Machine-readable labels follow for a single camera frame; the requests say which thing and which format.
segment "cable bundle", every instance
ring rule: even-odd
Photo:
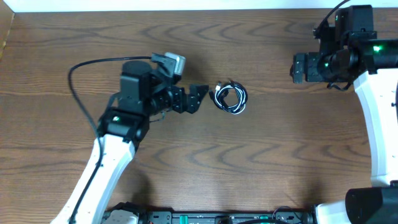
[[[229,90],[234,89],[236,96],[238,97],[238,103],[233,106],[228,106],[224,98],[228,96]],[[225,83],[221,86],[218,83],[216,86],[216,91],[209,92],[210,98],[213,100],[214,104],[221,110],[229,112],[231,114],[240,114],[246,108],[246,102],[248,101],[248,92],[242,84],[230,80],[229,83]]]

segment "green led indicator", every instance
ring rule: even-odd
[[[112,119],[112,121],[119,122],[119,121],[120,121],[120,117],[118,117],[118,116],[114,116],[114,117],[113,117],[113,119]]]
[[[383,48],[381,46],[373,46],[373,50],[375,52],[379,52],[380,50],[382,50]]]

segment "tabletop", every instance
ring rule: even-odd
[[[97,58],[173,52],[181,86],[229,78],[249,95],[231,115],[208,96],[195,114],[153,123],[109,201],[179,211],[306,208],[369,187],[371,158],[353,90],[296,85],[293,55],[316,52],[327,9],[18,13],[0,63],[1,223],[45,223],[71,195],[94,134],[68,69]],[[398,9],[375,9],[379,38],[397,38]],[[79,68],[74,84],[95,119],[119,90],[121,62]]]

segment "wood grain surface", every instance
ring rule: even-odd
[[[317,51],[311,10],[16,14],[0,63],[0,222],[47,223],[68,200],[94,135],[67,87],[74,64],[174,52],[182,86],[232,78],[248,90],[233,116],[209,97],[195,114],[154,123],[109,206],[175,210],[304,208],[369,187],[371,158],[358,97],[294,85],[297,52]],[[375,9],[381,38],[398,37],[398,9]],[[98,119],[119,89],[121,63],[80,68],[74,84]]]

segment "white wall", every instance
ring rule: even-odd
[[[341,0],[4,0],[14,12],[333,8]],[[398,7],[398,0],[352,0]]]

